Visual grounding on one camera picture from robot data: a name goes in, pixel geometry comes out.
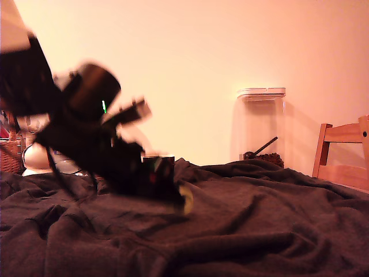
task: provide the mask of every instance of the wall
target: wall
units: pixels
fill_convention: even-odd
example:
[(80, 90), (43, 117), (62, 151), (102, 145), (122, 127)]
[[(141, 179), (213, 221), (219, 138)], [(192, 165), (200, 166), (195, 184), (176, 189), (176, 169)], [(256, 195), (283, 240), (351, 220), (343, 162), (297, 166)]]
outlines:
[[(285, 162), (308, 175), (320, 123), (369, 114), (366, 0), (16, 4), (54, 73), (89, 59), (106, 66), (123, 91), (113, 110), (145, 95), (153, 111), (133, 132), (196, 164), (238, 158), (244, 87), (286, 87)], [(363, 163), (357, 147), (331, 154), (333, 163)]]

